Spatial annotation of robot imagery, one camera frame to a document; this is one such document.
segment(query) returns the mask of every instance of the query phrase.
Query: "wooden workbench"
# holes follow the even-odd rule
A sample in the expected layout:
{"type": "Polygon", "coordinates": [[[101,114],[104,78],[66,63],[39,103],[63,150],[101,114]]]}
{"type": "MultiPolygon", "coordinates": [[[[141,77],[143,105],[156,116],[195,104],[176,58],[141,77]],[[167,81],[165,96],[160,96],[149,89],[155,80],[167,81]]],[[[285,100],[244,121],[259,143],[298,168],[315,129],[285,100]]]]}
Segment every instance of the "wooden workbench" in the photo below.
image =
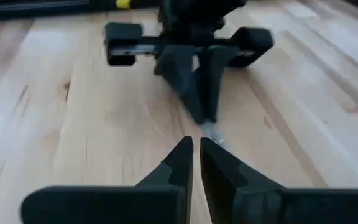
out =
{"type": "MultiPolygon", "coordinates": [[[[47,185],[132,185],[185,135],[195,142],[192,223],[210,223],[202,131],[154,60],[108,67],[102,29],[155,10],[0,22],[0,223],[47,185]]],[[[287,187],[358,187],[358,9],[340,1],[249,2],[218,35],[272,30],[275,47],[227,70],[218,128],[245,163],[287,187]]]]}

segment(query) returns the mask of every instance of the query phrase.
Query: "yellow object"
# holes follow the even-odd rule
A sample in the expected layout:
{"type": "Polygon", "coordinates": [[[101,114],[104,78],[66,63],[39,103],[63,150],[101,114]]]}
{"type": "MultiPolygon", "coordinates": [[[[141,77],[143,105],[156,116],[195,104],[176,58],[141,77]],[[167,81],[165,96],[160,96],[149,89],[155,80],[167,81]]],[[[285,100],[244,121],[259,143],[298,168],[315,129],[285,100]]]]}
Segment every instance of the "yellow object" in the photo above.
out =
{"type": "Polygon", "coordinates": [[[131,0],[116,0],[116,6],[119,9],[131,8],[131,0]]]}

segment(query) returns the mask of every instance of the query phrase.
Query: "wood grain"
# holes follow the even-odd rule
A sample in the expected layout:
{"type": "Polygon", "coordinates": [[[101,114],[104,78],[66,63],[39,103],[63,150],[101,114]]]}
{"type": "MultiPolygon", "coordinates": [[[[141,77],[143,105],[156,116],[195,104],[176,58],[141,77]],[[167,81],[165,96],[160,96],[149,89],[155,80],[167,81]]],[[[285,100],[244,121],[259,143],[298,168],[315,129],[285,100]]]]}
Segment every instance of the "wood grain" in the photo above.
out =
{"type": "MultiPolygon", "coordinates": [[[[0,22],[0,223],[47,185],[133,185],[193,136],[192,223],[211,223],[202,130],[154,60],[109,67],[103,26],[160,31],[157,11],[0,22]]],[[[227,69],[218,128],[231,152],[287,187],[358,187],[358,9],[341,1],[249,2],[218,36],[266,27],[275,46],[227,69]]]]}

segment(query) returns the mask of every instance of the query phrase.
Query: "clamp jaw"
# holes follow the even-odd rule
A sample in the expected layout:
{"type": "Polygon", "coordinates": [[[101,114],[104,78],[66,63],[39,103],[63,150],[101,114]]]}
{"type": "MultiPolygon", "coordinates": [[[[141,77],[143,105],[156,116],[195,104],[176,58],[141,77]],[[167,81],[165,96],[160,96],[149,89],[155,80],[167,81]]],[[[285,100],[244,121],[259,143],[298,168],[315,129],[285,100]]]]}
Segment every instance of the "clamp jaw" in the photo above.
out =
{"type": "Polygon", "coordinates": [[[215,123],[224,68],[242,68],[257,60],[273,46],[272,35],[266,29],[241,27],[229,39],[214,37],[224,25],[223,16],[243,6],[243,0],[182,2],[162,1],[158,20],[163,31],[158,37],[143,36],[140,24],[106,24],[108,64],[130,66],[136,55],[153,55],[154,74],[176,91],[194,121],[215,123]],[[193,72],[194,56],[199,67],[193,72]]]}

